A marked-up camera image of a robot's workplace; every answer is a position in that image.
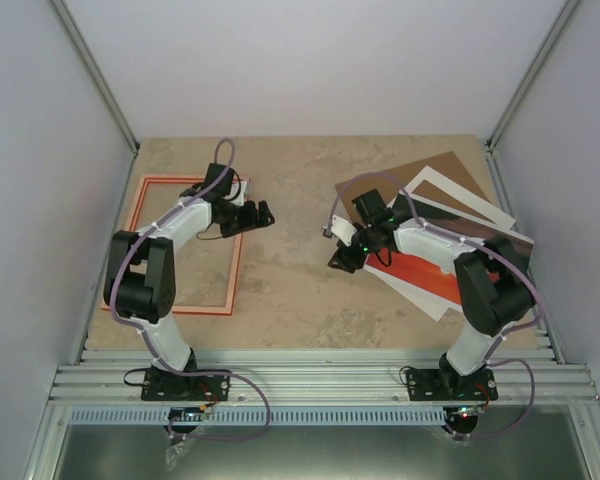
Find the red wooden picture frame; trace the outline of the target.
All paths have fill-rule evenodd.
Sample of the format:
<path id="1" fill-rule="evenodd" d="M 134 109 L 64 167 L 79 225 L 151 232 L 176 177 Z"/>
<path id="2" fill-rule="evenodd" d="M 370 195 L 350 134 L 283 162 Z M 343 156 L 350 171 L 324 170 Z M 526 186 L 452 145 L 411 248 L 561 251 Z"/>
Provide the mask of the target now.
<path id="1" fill-rule="evenodd" d="M 137 230 L 170 210 L 181 191 L 201 175 L 142 174 L 124 222 Z M 176 315 L 230 316 L 234 310 L 243 237 L 220 240 L 216 226 L 194 236 L 175 253 Z"/>

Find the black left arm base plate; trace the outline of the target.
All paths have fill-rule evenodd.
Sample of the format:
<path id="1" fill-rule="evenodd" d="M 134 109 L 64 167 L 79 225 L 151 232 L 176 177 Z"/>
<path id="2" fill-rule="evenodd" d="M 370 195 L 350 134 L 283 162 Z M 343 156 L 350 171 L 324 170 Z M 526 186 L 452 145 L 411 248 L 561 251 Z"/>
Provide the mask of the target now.
<path id="1" fill-rule="evenodd" d="M 199 377 L 184 377 L 151 368 L 144 376 L 140 398 L 147 402 L 197 401 L 217 403 L 228 398 L 230 377 L 204 372 Z"/>

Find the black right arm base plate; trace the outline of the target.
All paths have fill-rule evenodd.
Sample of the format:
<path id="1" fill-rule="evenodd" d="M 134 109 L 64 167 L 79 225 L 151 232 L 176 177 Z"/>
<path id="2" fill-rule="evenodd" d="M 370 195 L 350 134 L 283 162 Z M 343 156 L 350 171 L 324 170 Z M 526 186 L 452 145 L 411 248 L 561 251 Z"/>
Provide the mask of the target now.
<path id="1" fill-rule="evenodd" d="M 497 400 L 499 394 L 492 370 L 482 368 L 469 376 L 451 374 L 445 378 L 439 369 L 403 367 L 399 372 L 409 399 L 423 401 L 487 402 Z"/>

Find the red sunset photo print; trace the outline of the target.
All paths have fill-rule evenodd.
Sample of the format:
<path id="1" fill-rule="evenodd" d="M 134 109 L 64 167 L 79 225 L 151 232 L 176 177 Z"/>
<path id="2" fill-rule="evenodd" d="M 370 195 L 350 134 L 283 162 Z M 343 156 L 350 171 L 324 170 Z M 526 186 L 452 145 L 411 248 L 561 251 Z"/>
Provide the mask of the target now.
<path id="1" fill-rule="evenodd" d="M 478 218 L 435 201 L 415 195 L 417 213 L 424 221 L 476 242 L 494 237 L 511 241 L 524 266 L 529 264 L 534 241 L 520 233 L 499 227 L 489 220 Z M 415 233 L 413 240 L 405 235 L 400 241 L 407 247 L 405 253 L 394 253 L 391 264 L 384 266 L 386 253 L 371 255 L 364 269 L 388 283 L 434 320 L 439 320 L 448 309 L 461 309 L 451 255 L 457 251 L 446 239 L 430 233 L 420 233 L 417 224 L 407 222 L 407 231 Z"/>

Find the white photo mat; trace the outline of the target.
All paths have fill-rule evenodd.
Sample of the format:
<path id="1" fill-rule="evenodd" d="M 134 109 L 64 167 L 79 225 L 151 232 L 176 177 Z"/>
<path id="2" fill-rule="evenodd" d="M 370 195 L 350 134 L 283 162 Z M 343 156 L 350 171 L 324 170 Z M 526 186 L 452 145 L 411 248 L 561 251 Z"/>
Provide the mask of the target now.
<path id="1" fill-rule="evenodd" d="M 508 215 L 495 205 L 491 204 L 487 200 L 482 199 L 460 184 L 449 179 L 437 170 L 434 170 L 430 166 L 423 168 L 406 185 L 406 190 L 409 193 L 413 193 L 423 182 L 429 183 L 439 190 L 445 192 L 453 199 L 459 201 L 462 205 L 469 207 L 471 210 L 484 216 L 486 219 L 490 220 L 499 227 L 509 230 L 516 222 L 512 216 Z"/>

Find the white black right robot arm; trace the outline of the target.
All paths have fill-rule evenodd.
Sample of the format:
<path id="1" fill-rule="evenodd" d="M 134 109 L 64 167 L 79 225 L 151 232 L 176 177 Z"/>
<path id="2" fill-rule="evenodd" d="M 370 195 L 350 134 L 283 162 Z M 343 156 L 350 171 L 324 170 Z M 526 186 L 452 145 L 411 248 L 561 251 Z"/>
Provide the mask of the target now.
<path id="1" fill-rule="evenodd" d="M 451 399 L 487 386 L 498 342 L 539 303 L 526 275 L 532 241 L 405 194 L 385 202 L 371 190 L 352 205 L 353 220 L 331 214 L 323 227 L 337 240 L 329 267 L 365 270 L 460 311 L 461 333 L 424 376 Z"/>

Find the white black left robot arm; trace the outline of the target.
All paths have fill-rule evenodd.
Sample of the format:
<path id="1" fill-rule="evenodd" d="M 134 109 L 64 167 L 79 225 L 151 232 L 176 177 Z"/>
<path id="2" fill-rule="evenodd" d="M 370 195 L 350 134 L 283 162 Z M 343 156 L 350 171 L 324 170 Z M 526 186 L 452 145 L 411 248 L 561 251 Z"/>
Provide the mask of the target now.
<path id="1" fill-rule="evenodd" d="M 274 223 L 266 201 L 246 199 L 232 167 L 210 164 L 204 180 L 180 193 L 159 219 L 112 236 L 104 302 L 114 321 L 134 328 L 144 340 L 152 367 L 166 373 L 164 386 L 175 398 L 190 398 L 199 386 L 195 354 L 173 315 L 176 253 L 213 225 L 230 238 Z"/>

